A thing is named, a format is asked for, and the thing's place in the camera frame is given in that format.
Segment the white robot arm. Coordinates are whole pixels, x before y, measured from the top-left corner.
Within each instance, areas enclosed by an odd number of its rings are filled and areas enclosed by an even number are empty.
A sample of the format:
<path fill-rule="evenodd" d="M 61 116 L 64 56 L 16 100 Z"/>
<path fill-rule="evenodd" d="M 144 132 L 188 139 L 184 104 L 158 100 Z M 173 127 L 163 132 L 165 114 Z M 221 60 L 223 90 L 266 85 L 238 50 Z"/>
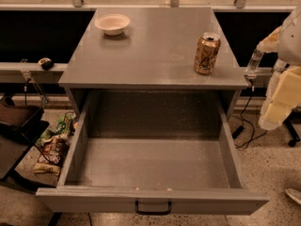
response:
<path fill-rule="evenodd" d="M 275 130 L 301 103 L 301 6 L 297 6 L 257 49 L 277 53 L 277 62 L 261 107 L 259 126 Z"/>

